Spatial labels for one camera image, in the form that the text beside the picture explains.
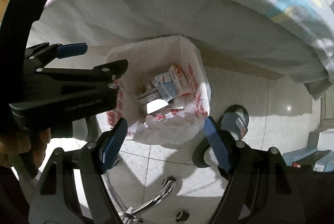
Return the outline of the person's left hand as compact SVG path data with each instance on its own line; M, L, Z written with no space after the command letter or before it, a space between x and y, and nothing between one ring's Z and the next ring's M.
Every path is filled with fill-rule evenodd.
M40 142L33 149L32 159L34 165L39 168L44 159L45 152L51 140L50 128L40 132ZM29 152L31 149L30 139L25 134L14 134L10 137L1 137L1 166L11 168L13 162L9 159L10 155Z

